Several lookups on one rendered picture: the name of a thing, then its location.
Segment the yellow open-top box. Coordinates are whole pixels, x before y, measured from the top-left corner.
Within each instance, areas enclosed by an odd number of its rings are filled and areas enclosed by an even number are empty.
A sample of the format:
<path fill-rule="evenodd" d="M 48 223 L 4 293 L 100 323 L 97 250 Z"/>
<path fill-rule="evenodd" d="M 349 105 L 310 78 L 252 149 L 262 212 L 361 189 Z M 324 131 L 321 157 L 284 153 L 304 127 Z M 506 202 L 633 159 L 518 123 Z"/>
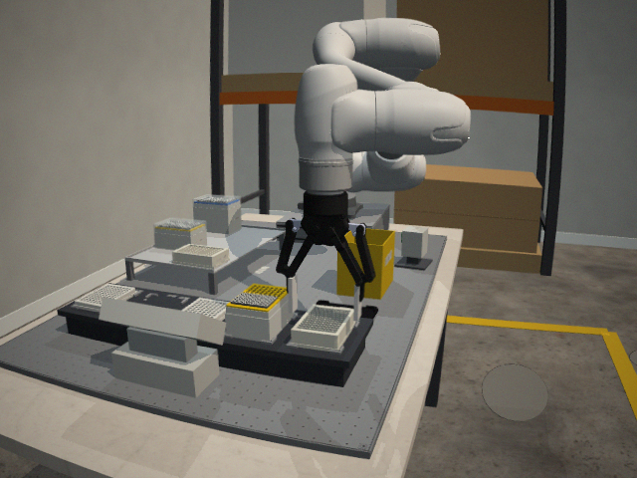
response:
<path fill-rule="evenodd" d="M 365 283 L 364 298 L 381 300 L 393 281 L 395 231 L 366 229 L 365 236 L 376 277 L 371 283 Z M 363 272 L 355 237 L 351 231 L 344 237 Z M 336 294 L 354 297 L 354 285 L 355 281 L 337 251 Z"/>

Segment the white trough reservoir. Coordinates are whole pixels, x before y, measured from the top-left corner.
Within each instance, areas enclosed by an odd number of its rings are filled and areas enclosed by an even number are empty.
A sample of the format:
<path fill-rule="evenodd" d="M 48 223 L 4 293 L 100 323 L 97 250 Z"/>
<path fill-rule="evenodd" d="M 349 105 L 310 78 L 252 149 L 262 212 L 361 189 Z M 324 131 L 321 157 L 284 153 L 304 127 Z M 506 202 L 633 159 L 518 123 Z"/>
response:
<path fill-rule="evenodd" d="M 173 264 L 215 269 L 229 260 L 229 248 L 187 244 L 172 251 Z"/>

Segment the grey flat table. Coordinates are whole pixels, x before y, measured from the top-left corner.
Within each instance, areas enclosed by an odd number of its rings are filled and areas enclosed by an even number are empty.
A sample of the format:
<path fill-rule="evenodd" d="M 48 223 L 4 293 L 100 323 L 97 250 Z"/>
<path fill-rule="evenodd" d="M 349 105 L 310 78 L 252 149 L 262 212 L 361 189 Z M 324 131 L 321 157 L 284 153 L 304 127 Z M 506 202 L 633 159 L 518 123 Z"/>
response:
<path fill-rule="evenodd" d="M 133 262 L 150 264 L 156 266 L 198 271 L 208 273 L 209 294 L 218 294 L 217 272 L 243 256 L 256 250 L 262 245 L 279 236 L 280 250 L 286 236 L 286 229 L 242 225 L 242 228 L 231 234 L 220 234 L 207 232 L 207 245 L 212 247 L 229 248 L 230 260 L 215 269 L 192 267 L 172 263 L 172 251 L 168 249 L 155 248 L 155 244 L 124 257 L 126 278 L 134 280 Z M 165 262 L 165 263 L 164 263 Z"/>

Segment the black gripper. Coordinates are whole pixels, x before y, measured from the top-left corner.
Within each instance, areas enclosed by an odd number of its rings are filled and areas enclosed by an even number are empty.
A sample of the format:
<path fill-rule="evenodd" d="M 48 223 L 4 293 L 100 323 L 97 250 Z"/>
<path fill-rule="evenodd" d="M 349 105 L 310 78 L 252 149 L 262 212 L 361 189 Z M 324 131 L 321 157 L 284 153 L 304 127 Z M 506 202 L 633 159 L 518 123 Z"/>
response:
<path fill-rule="evenodd" d="M 293 313 L 298 308 L 298 274 L 296 273 L 315 243 L 315 245 L 334 245 L 335 249 L 339 252 L 355 281 L 353 320 L 358 321 L 361 317 L 361 301 L 364 298 L 364 283 L 373 281 L 375 271 L 365 237 L 366 224 L 350 223 L 347 217 L 347 211 L 348 194 L 346 191 L 338 195 L 314 195 L 305 191 L 303 219 L 291 218 L 286 221 L 286 236 L 276 272 L 284 274 L 287 278 L 289 313 Z M 301 226 L 308 236 L 289 267 L 288 262 L 297 231 L 300 230 Z M 364 274 L 344 237 L 348 230 L 350 230 L 352 236 L 355 237 Z"/>

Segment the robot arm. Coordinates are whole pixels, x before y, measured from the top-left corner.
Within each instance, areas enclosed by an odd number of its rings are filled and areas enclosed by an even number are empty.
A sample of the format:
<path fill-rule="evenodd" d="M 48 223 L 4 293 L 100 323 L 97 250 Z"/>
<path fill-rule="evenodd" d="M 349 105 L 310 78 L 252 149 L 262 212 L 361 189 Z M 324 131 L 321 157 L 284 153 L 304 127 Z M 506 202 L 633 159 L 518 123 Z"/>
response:
<path fill-rule="evenodd" d="M 346 191 L 348 219 L 363 208 L 355 199 L 362 175 L 363 191 L 411 189 L 425 178 L 424 155 L 469 139 L 466 103 L 413 82 L 440 59 L 432 26 L 402 18 L 334 22 L 319 30 L 313 49 L 317 65 L 303 73 L 295 107 L 300 188 Z"/>

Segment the cream reservoir tray with red troughs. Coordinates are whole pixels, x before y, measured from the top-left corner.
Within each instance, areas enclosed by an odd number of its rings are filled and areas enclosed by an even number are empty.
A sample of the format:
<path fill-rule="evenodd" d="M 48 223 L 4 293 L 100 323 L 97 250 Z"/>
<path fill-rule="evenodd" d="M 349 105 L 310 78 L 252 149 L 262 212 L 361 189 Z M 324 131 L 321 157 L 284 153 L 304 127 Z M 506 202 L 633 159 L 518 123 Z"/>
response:
<path fill-rule="evenodd" d="M 312 305 L 291 329 L 298 348 L 339 351 L 354 328 L 353 309 Z"/>

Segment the yellow tip rack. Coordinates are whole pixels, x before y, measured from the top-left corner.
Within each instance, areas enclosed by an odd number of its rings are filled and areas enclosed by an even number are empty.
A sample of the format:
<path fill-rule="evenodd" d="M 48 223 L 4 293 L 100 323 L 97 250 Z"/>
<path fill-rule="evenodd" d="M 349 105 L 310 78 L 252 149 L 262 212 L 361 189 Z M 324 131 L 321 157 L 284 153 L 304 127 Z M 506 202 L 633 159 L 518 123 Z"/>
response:
<path fill-rule="evenodd" d="M 294 316 L 289 313 L 287 288 L 253 284 L 244 292 L 226 305 L 226 334 L 270 341 Z"/>

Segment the black flat rectangular pad with rg label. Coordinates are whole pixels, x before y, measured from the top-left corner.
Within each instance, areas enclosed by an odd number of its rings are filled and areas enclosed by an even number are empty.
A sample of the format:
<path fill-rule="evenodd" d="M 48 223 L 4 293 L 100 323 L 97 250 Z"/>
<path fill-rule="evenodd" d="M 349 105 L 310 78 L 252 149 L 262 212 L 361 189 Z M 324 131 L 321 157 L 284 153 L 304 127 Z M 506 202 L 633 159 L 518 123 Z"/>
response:
<path fill-rule="evenodd" d="M 329 307 L 342 307 L 342 308 L 353 309 L 352 305 L 335 304 L 335 303 L 330 303 L 329 301 L 324 301 L 324 300 L 318 300 L 316 305 L 329 306 Z M 378 312 L 377 307 L 374 307 L 374 306 L 362 307 L 361 318 L 374 319 L 374 317 L 376 316 L 377 312 Z"/>

